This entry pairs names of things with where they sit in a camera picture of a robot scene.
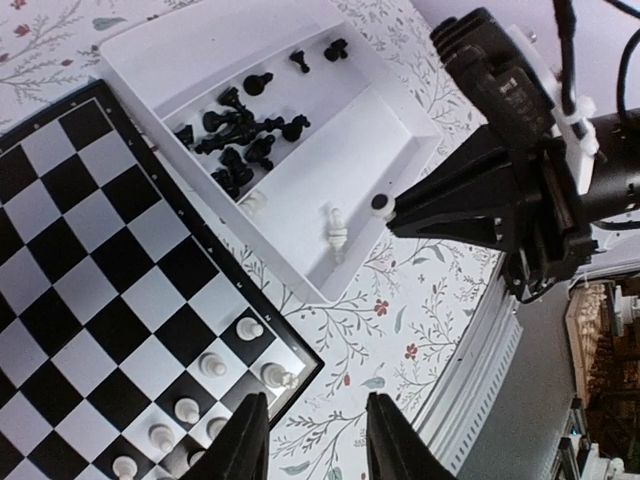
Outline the white chess piece fourteenth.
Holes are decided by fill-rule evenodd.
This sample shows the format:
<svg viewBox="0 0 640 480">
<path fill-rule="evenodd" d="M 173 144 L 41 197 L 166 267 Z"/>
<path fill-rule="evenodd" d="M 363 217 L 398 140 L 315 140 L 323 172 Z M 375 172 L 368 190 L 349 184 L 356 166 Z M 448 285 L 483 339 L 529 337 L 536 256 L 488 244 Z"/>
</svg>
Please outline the white chess piece fourteenth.
<svg viewBox="0 0 640 480">
<path fill-rule="evenodd" d="M 370 202 L 372 213 L 375 217 L 391 221 L 395 216 L 396 201 L 392 196 L 376 194 Z"/>
</svg>

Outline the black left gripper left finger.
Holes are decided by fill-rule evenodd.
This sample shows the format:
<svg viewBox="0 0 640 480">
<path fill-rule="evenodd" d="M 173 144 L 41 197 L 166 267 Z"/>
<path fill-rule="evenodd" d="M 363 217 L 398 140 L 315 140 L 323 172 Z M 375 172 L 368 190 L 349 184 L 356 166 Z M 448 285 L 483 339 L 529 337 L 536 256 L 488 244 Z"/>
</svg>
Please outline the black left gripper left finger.
<svg viewBox="0 0 640 480">
<path fill-rule="evenodd" d="M 184 478 L 267 479 L 269 433 L 266 395 L 246 395 L 211 446 L 189 468 Z"/>
</svg>

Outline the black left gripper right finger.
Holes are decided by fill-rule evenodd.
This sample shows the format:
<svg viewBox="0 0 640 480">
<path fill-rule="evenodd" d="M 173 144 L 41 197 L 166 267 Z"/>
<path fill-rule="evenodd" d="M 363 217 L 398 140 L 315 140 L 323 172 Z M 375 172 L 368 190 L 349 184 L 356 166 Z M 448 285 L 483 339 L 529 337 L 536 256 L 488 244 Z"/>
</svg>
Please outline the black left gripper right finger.
<svg viewBox="0 0 640 480">
<path fill-rule="evenodd" d="M 455 479 L 431 453 L 388 394 L 370 393 L 366 411 L 370 479 Z"/>
</svg>

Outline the white chess piece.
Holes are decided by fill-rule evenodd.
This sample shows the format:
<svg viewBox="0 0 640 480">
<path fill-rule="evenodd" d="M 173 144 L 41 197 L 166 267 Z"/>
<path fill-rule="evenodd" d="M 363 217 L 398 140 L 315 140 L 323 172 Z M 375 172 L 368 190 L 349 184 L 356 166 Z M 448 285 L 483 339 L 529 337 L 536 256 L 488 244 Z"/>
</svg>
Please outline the white chess piece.
<svg viewBox="0 0 640 480">
<path fill-rule="evenodd" d="M 245 342 L 259 338 L 264 333 L 264 327 L 252 317 L 244 317 L 236 324 L 236 335 Z"/>
<path fill-rule="evenodd" d="M 206 453 L 205 450 L 199 450 L 193 454 L 191 454 L 188 458 L 188 465 L 192 468 Z"/>
<path fill-rule="evenodd" d="M 265 385 L 271 388 L 296 389 L 299 384 L 298 376 L 287 371 L 281 364 L 266 363 L 261 369 L 261 378 Z"/>
<path fill-rule="evenodd" d="M 164 453 L 171 452 L 175 446 L 174 434 L 164 424 L 156 424 L 149 429 L 149 441 L 156 449 Z"/>
<path fill-rule="evenodd" d="M 224 360 L 216 353 L 206 353 L 199 361 L 199 368 L 203 375 L 210 378 L 223 377 L 228 372 Z"/>
<path fill-rule="evenodd" d="M 200 420 L 200 407 L 194 399 L 183 397 L 176 401 L 174 414 L 178 421 L 195 425 Z"/>
<path fill-rule="evenodd" d="M 228 417 L 214 417 L 212 418 L 206 426 L 206 434 L 211 441 L 214 441 L 220 432 L 224 429 L 226 424 L 228 423 Z"/>
</svg>

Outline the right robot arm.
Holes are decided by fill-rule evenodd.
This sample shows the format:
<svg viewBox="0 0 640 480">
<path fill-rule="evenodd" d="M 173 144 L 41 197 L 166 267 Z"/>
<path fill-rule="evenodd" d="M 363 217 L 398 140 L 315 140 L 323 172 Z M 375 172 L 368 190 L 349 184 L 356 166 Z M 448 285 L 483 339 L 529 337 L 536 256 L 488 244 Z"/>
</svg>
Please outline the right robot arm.
<svg viewBox="0 0 640 480">
<path fill-rule="evenodd" d="M 572 3 L 556 2 L 554 14 L 559 73 L 486 8 L 433 29 L 446 72 L 486 122 L 425 179 L 371 202 L 399 238 L 501 251 L 522 303 L 590 263 L 594 228 L 638 228 L 621 215 L 639 207 L 639 113 L 619 104 L 599 116 L 577 96 Z"/>
</svg>

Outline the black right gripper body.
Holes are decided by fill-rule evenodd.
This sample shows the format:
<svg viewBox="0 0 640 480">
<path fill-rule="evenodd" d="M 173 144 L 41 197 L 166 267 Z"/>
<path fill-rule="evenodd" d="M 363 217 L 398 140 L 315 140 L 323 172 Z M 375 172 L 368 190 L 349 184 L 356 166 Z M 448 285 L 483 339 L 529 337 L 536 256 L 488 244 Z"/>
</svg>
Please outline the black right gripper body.
<svg viewBox="0 0 640 480">
<path fill-rule="evenodd" d="M 398 238 L 498 250 L 501 275 L 530 303 L 574 276 L 597 248 L 565 162 L 563 140 L 510 148 L 487 126 L 399 196 L 387 228 Z"/>
</svg>

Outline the white chess piece twelfth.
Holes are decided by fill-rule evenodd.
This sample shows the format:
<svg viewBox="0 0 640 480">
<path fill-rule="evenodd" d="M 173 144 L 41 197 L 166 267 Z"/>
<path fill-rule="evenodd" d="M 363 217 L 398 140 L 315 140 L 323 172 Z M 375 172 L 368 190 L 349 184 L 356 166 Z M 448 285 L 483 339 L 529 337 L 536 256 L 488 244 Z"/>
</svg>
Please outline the white chess piece twelfth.
<svg viewBox="0 0 640 480">
<path fill-rule="evenodd" d="M 119 456 L 112 463 L 112 471 L 118 480 L 134 480 L 138 464 L 132 457 Z"/>
</svg>

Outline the white chess piece thirteenth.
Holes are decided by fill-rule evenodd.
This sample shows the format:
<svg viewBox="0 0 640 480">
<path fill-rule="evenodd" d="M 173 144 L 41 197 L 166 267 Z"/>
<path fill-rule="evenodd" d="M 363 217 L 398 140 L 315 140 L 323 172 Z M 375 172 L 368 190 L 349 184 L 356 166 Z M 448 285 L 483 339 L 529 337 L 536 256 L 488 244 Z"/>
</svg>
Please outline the white chess piece thirteenth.
<svg viewBox="0 0 640 480">
<path fill-rule="evenodd" d="M 326 209 L 327 215 L 327 242 L 334 252 L 337 264 L 342 264 L 345 260 L 345 245 L 348 240 L 348 228 L 338 207 L 329 205 Z"/>
</svg>

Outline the white plastic tray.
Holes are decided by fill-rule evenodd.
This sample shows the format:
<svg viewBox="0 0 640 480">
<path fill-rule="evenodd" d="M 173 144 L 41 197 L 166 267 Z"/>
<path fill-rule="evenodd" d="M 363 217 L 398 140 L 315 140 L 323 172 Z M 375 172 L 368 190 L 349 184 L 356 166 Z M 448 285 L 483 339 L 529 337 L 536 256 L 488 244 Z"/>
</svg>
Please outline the white plastic tray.
<svg viewBox="0 0 640 480">
<path fill-rule="evenodd" d="M 330 62 L 323 52 L 337 39 L 348 57 Z M 308 74 L 289 60 L 296 50 Z M 303 302 L 345 292 L 384 231 L 371 199 L 411 186 L 441 140 L 396 73 L 326 1 L 204 1 L 124 30 L 99 51 L 105 80 L 162 155 Z M 265 74 L 272 80 L 261 94 L 240 94 L 256 119 L 302 114 L 311 127 L 295 143 L 276 132 L 274 169 L 256 168 L 232 200 L 211 178 L 219 153 L 197 155 L 174 132 L 191 124 L 201 139 L 202 115 L 224 112 L 217 97 Z M 268 202 L 248 216 L 239 203 L 253 191 Z M 342 264 L 327 242 L 329 205 L 348 228 Z"/>
</svg>

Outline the black grey chessboard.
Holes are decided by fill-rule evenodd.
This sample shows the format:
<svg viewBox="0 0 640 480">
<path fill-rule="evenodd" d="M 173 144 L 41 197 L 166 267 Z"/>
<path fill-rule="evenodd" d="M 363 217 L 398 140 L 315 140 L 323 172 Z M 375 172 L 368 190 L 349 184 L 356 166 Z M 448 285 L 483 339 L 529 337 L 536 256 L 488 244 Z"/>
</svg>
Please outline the black grey chessboard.
<svg viewBox="0 0 640 480">
<path fill-rule="evenodd" d="M 250 342 L 236 324 L 252 317 Z M 228 367 L 210 378 L 200 358 Z M 271 388 L 266 363 L 298 376 Z M 1 475 L 177 479 L 211 445 L 207 423 L 264 393 L 278 422 L 322 360 L 253 284 L 102 81 L 1 141 Z M 194 399 L 195 425 L 174 414 Z M 149 429 L 167 425 L 171 452 Z"/>
</svg>

